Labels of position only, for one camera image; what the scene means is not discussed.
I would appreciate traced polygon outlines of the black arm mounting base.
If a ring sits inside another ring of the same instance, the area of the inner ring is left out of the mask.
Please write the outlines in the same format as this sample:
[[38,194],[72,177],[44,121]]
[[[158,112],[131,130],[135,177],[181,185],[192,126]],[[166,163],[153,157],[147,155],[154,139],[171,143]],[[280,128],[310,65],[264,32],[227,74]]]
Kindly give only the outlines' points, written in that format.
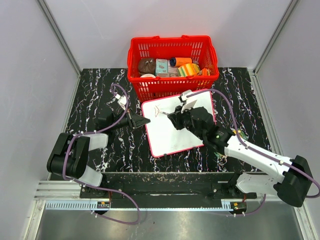
[[131,197],[151,195],[198,195],[214,199],[256,199],[255,192],[236,188],[234,172],[107,172],[102,186]]

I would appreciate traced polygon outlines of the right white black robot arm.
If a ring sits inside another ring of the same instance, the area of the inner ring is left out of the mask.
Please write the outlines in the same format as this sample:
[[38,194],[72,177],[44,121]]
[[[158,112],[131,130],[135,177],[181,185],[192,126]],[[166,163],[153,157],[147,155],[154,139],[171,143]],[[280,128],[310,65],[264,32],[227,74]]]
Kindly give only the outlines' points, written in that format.
[[204,107],[182,110],[177,106],[168,119],[176,130],[186,129],[204,146],[221,155],[241,160],[261,170],[259,174],[241,173],[227,186],[228,194],[239,198],[244,193],[278,196],[293,207],[301,207],[312,185],[308,161],[297,155],[290,158],[244,141],[232,130],[215,124]]

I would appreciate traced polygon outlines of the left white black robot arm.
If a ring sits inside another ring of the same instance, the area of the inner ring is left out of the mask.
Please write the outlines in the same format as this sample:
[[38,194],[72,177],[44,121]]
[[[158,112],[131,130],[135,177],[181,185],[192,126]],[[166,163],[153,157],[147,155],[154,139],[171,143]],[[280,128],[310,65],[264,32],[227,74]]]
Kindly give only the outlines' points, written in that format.
[[[107,195],[108,185],[103,180],[103,174],[88,166],[89,152],[103,149],[112,144],[117,129],[129,127],[132,130],[142,127],[151,122],[150,119],[138,115],[128,109],[116,115],[111,110],[106,110],[98,115],[95,120],[95,129],[101,130],[119,122],[103,131],[102,133],[88,134],[78,137],[72,144],[68,154],[65,175],[67,178],[78,180],[84,184],[91,185],[91,192],[98,198]],[[46,168],[48,172],[62,176],[65,156],[73,135],[61,133],[48,158]]]

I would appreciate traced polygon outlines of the pink framed whiteboard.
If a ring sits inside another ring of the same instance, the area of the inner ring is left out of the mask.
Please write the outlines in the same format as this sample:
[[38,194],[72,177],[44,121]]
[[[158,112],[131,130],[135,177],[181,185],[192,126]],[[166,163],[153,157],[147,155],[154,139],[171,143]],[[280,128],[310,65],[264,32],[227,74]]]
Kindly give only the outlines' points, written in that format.
[[141,104],[143,117],[150,119],[145,128],[153,157],[159,158],[203,146],[203,142],[187,129],[176,130],[166,115],[159,114],[160,111],[170,114],[181,104],[178,94]]

